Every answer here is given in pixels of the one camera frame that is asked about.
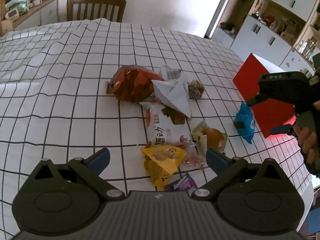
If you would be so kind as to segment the right hand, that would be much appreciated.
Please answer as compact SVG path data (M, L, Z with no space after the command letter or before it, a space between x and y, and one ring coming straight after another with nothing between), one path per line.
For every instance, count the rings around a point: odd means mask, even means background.
M317 147L317 135L309 128L305 127L301 129L297 124L293 126L293 129L297 135L298 144L304 157L304 162L308 165L312 165L315 161L316 147Z

